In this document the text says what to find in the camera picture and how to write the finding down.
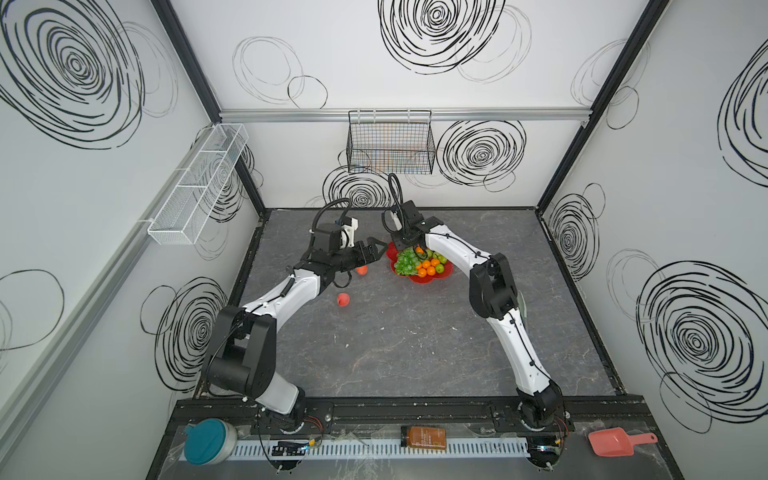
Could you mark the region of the red flower-shaped fruit bowl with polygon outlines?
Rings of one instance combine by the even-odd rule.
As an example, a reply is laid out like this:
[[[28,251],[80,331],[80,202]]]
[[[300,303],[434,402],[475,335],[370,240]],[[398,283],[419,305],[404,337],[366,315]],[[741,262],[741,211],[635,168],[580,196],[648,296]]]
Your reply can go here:
[[[412,248],[417,253],[417,256],[422,260],[422,263],[425,260],[429,260],[430,261],[433,258],[433,254],[432,254],[431,258],[427,258],[426,255],[425,255],[425,250],[429,250],[431,252],[433,252],[433,250],[425,249],[425,248],[420,247],[420,246],[416,246],[416,247],[412,247]],[[395,263],[396,254],[397,254],[398,251],[401,251],[401,250],[400,249],[396,249],[394,244],[393,244],[393,242],[390,242],[388,244],[388,249],[387,249],[386,255],[387,255],[387,257],[390,260],[390,268],[391,268],[391,270],[392,270],[392,272],[394,274],[396,274],[394,272],[394,263]],[[419,277],[419,276],[399,276],[397,274],[396,275],[399,276],[399,277],[407,278],[407,279],[409,279],[409,280],[411,280],[412,282],[415,282],[415,283],[426,284],[426,283],[430,283],[433,280],[445,279],[445,278],[447,278],[448,276],[450,276],[452,274],[452,272],[453,272],[453,264],[448,260],[447,263],[445,263],[443,265],[444,265],[444,272],[442,274],[437,274],[436,273],[433,276],[430,276],[428,274],[425,277]]]

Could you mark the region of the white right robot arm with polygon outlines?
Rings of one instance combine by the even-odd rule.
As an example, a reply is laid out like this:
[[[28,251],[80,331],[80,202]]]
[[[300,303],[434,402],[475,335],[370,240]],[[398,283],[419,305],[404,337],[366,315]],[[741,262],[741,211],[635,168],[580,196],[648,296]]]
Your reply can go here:
[[[532,431],[552,425],[563,407],[562,390],[542,365],[528,336],[506,256],[475,247],[441,220],[424,217],[412,201],[386,209],[382,224],[398,248],[433,250],[467,276],[470,306],[491,326],[511,364],[521,422]]]

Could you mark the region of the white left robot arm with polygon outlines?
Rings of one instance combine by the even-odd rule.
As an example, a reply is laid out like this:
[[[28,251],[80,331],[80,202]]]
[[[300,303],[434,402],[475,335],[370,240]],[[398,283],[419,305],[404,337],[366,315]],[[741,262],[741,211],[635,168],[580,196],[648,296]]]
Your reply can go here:
[[[201,378],[208,386],[255,401],[293,424],[302,422],[304,390],[276,372],[277,334],[300,308],[335,282],[339,273],[375,263],[388,244],[355,240],[355,223],[326,223],[310,230],[307,250],[278,285],[244,306],[219,311],[204,354]]]

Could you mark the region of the green fake grape bunch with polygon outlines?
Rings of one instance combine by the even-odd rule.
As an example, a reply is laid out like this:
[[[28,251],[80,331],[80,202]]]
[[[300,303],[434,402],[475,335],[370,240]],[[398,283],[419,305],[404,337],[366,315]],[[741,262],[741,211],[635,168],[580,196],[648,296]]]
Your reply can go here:
[[[418,276],[422,260],[412,247],[398,251],[394,263],[394,272],[399,276]]]

